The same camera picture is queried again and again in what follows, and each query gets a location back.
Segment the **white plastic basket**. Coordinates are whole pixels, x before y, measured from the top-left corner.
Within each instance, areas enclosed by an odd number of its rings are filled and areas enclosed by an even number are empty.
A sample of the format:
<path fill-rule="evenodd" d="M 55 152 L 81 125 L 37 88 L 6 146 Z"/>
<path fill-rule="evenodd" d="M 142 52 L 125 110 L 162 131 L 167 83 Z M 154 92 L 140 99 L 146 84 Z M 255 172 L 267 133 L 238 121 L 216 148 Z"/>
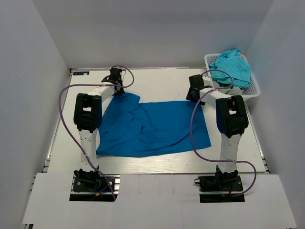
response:
<path fill-rule="evenodd" d="M 207 54 L 204 57 L 210 82 L 216 87 L 228 87 L 227 94 L 240 94 L 244 101 L 260 95 L 257 80 L 246 57 L 239 49 L 223 53 Z"/>

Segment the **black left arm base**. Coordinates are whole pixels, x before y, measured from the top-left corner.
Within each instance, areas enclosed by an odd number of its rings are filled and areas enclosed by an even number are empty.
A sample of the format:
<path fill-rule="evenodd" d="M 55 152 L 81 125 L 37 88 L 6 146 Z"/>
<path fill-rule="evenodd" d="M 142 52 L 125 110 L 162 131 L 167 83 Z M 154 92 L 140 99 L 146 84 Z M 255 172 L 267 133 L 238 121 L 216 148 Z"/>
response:
<path fill-rule="evenodd" d="M 97 171 L 74 170 L 69 201 L 114 202 L 120 178 L 103 177 Z"/>

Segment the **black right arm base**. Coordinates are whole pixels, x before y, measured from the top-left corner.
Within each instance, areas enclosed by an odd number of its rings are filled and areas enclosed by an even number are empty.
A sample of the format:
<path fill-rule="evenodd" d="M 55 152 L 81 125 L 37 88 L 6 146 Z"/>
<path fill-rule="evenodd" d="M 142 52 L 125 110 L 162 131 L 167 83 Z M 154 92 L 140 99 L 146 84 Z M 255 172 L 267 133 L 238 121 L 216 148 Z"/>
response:
<path fill-rule="evenodd" d="M 241 203 L 245 202 L 240 176 L 220 184 L 215 176 L 200 176 L 194 180 L 199 186 L 200 203 Z"/>

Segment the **light blue t shirt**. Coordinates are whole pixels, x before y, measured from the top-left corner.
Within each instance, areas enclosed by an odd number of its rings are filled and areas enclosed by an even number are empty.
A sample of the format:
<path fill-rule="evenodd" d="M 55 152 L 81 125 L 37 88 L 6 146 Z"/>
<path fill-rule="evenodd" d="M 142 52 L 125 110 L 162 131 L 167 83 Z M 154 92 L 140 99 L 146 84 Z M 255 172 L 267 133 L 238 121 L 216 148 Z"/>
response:
<path fill-rule="evenodd" d="M 226 50 L 221 53 L 215 62 L 209 64 L 209 69 L 213 80 L 218 83 L 231 84 L 231 79 L 227 74 L 215 70 L 221 70 L 228 73 L 233 79 L 233 85 L 239 88 L 248 88 L 251 82 L 251 67 L 249 63 L 242 59 L 240 49 Z"/>

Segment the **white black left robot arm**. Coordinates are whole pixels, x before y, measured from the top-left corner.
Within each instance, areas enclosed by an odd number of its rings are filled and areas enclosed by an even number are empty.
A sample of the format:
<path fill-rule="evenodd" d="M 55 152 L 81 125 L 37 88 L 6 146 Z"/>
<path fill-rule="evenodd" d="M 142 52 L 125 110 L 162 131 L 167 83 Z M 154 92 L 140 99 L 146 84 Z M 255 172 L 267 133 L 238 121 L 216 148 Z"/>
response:
<path fill-rule="evenodd" d="M 93 169 L 98 168 L 96 138 L 102 124 L 102 103 L 109 97 L 122 94 L 124 94 L 122 85 L 107 83 L 76 96 L 73 121 L 80 136 L 81 162 Z"/>

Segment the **blue label sticker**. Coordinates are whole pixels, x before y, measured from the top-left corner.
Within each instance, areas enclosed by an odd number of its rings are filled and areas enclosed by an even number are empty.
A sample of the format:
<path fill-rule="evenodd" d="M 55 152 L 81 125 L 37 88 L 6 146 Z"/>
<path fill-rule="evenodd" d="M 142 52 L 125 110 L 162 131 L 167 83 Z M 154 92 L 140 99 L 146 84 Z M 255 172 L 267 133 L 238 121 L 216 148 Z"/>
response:
<path fill-rule="evenodd" d="M 73 72 L 72 75 L 76 75 L 76 76 L 82 76 L 82 75 L 89 75 L 89 71 L 78 71 L 78 72 Z"/>

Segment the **green garment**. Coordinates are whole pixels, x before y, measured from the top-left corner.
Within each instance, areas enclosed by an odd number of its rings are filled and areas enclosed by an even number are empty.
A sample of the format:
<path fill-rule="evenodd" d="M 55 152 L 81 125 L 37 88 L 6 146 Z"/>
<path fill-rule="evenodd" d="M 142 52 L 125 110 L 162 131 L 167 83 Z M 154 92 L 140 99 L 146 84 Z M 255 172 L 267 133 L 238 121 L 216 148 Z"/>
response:
<path fill-rule="evenodd" d="M 219 87 L 232 89 L 234 87 L 234 85 L 219 83 Z"/>

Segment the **grey t shirt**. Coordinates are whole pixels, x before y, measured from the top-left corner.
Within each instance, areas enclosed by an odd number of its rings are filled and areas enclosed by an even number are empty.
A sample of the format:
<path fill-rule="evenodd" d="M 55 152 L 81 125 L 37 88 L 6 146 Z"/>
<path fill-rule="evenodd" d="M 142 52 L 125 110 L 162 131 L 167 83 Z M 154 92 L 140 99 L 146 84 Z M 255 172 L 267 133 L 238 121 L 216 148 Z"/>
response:
<path fill-rule="evenodd" d="M 213 81 L 214 88 L 220 88 L 219 91 L 223 94 L 227 95 L 243 95 L 243 89 L 234 86 L 232 89 L 229 88 L 221 88 L 219 87 L 219 83 L 217 81 Z"/>

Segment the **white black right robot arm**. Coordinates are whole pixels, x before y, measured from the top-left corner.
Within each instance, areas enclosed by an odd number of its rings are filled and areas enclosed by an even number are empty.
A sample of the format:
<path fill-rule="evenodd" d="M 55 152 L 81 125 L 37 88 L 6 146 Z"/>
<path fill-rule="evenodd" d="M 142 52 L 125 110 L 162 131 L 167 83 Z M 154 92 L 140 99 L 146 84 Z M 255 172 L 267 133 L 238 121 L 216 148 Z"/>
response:
<path fill-rule="evenodd" d="M 207 159 L 197 153 L 193 141 L 194 113 L 192 113 L 190 121 L 190 138 L 193 151 L 199 158 L 217 163 L 216 171 L 221 174 L 235 176 L 237 173 L 236 163 L 239 142 L 249 125 L 243 97 L 241 95 L 223 94 L 219 90 L 207 87 L 199 91 L 199 98 L 193 110 L 194 112 L 200 102 L 209 104 L 216 110 L 216 124 L 221 133 L 220 159 Z"/>

